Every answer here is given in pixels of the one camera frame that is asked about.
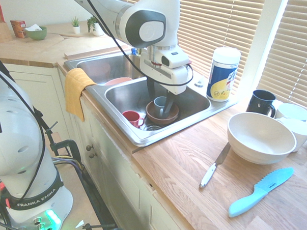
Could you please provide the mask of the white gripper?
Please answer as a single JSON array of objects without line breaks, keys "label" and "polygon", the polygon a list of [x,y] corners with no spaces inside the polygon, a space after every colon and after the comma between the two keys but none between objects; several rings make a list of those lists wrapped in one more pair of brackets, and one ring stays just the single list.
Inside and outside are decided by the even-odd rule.
[{"label": "white gripper", "polygon": [[148,76],[147,88],[152,101],[156,98],[155,81],[167,89],[166,102],[163,109],[163,118],[165,119],[169,116],[174,103],[174,94],[180,94],[186,90],[186,83],[188,81],[187,69],[185,66],[172,69],[165,65],[154,65],[146,56],[140,57],[140,69]]}]

